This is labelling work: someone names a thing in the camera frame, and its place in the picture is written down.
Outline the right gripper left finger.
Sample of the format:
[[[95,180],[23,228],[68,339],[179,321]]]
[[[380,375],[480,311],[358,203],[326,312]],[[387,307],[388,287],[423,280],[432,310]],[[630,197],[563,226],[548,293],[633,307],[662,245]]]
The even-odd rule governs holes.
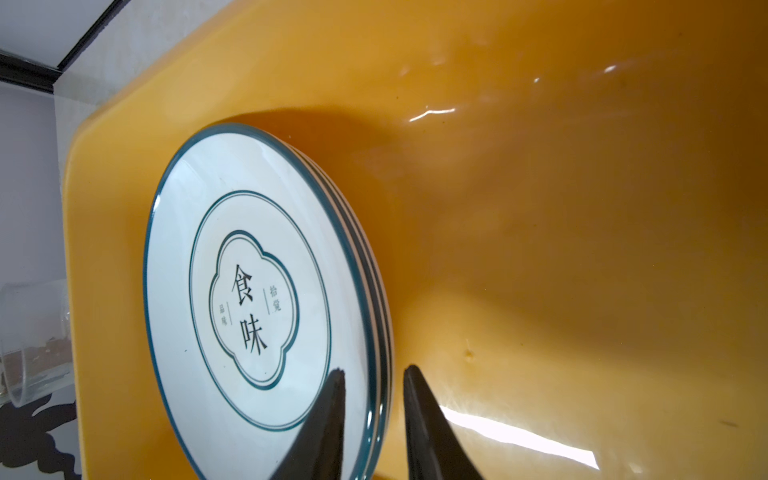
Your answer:
[[[340,479],[345,429],[345,374],[331,371],[272,479]]]

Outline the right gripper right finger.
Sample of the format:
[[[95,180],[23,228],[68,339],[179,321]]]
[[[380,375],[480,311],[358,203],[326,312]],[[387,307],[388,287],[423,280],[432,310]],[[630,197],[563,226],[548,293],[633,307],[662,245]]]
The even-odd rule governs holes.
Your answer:
[[[481,479],[416,365],[404,372],[404,415],[410,479]]]

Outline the white plate black flower outline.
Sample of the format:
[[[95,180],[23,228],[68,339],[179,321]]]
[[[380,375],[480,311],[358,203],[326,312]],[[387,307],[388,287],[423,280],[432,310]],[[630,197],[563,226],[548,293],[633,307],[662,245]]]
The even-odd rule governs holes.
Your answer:
[[[207,127],[173,156],[151,209],[143,297],[172,429],[202,479],[267,479],[329,373],[345,374],[342,477],[369,395],[361,305],[339,237],[290,144]]]

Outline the white plate green band rim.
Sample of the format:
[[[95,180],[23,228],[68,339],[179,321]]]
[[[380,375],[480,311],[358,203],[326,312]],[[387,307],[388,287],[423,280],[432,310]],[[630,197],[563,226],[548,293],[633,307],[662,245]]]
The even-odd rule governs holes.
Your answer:
[[[288,149],[301,159],[300,171],[312,175],[310,186],[319,196],[339,237],[361,305],[368,380],[376,383],[369,395],[366,422],[351,479],[371,479],[385,439],[393,397],[393,338],[386,290],[371,245],[354,210],[330,177],[303,152]]]

